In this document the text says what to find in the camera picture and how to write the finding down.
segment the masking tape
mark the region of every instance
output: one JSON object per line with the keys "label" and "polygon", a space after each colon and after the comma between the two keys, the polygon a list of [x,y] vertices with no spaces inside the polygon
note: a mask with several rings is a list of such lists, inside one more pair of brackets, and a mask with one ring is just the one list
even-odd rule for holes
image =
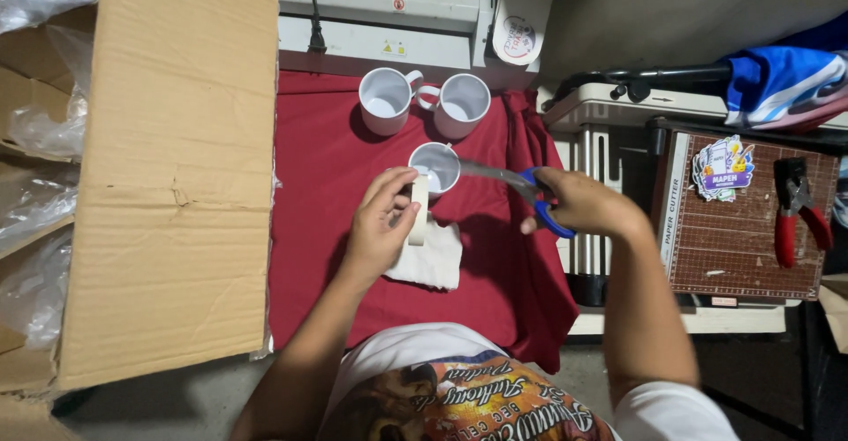
{"label": "masking tape", "polygon": [[428,189],[430,179],[427,175],[418,175],[416,180],[412,181],[412,202],[418,202],[421,209],[416,214],[416,222],[412,225],[412,230],[409,231],[409,244],[411,246],[423,246],[424,236],[427,235],[427,209],[428,209]]}

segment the white mug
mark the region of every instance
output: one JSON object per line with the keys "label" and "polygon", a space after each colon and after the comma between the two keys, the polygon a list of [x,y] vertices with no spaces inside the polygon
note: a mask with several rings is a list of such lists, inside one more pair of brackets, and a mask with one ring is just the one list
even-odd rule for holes
{"label": "white mug", "polygon": [[[439,97],[436,103],[428,103],[421,95]],[[442,89],[422,86],[416,94],[418,106],[436,113],[433,121],[436,129],[451,140],[465,138],[486,116],[492,96],[480,78],[460,73],[448,78]]]}
{"label": "white mug", "polygon": [[394,68],[375,68],[360,82],[362,120],[381,136],[400,131],[409,116],[409,101],[424,77],[414,70],[408,75]]}
{"label": "white mug", "polygon": [[460,158],[447,144],[430,142],[418,146],[409,156],[409,166],[428,177],[430,199],[447,192],[460,178]]}

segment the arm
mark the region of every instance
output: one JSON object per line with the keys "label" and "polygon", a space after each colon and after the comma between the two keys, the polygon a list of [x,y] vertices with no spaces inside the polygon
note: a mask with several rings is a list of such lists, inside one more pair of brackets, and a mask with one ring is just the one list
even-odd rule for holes
{"label": "arm", "polygon": [[[395,167],[374,179],[356,210],[336,276],[250,395],[230,441],[314,439],[362,297],[397,259],[420,209],[398,196],[417,176]],[[397,224],[390,227],[390,219]]]}
{"label": "arm", "polygon": [[[628,197],[577,172],[550,167],[535,176],[557,197],[557,222],[612,240],[604,356],[612,406],[648,381],[697,386],[698,365],[666,279],[651,223]],[[534,219],[522,223],[528,234]]]}

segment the red tablecloth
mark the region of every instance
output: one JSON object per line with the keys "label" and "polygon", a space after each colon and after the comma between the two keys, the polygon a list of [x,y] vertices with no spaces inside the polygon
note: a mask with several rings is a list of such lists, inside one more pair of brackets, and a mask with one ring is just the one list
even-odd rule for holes
{"label": "red tablecloth", "polygon": [[[360,78],[280,72],[275,136],[276,192],[270,253],[270,329],[286,344],[345,254],[350,218],[371,180],[406,165],[428,141],[446,142],[432,114],[413,104],[409,121],[388,138],[362,122]],[[454,143],[460,157],[512,170],[561,167],[535,111],[535,92],[493,95],[476,129]],[[461,177],[431,210],[457,222],[463,246],[460,286],[450,293],[383,278],[356,315],[348,346],[387,327],[433,321],[479,331],[518,360],[559,370],[559,347],[577,318],[557,255],[556,237],[518,229],[530,208],[491,179]]]}

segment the hand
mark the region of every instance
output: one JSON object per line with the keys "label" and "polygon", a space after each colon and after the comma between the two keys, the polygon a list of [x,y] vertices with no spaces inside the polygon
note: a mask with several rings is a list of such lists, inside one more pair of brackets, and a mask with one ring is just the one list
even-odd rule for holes
{"label": "hand", "polygon": [[[613,238],[653,234],[648,218],[629,197],[583,173],[542,167],[534,176],[554,192],[557,206],[551,216],[563,227]],[[544,226],[535,218],[527,218],[521,230],[530,234],[541,227]]]}
{"label": "hand", "polygon": [[[421,207],[398,193],[416,176],[412,167],[393,167],[374,178],[354,214],[339,274],[367,290],[397,260]],[[389,223],[395,218],[392,227]]]}

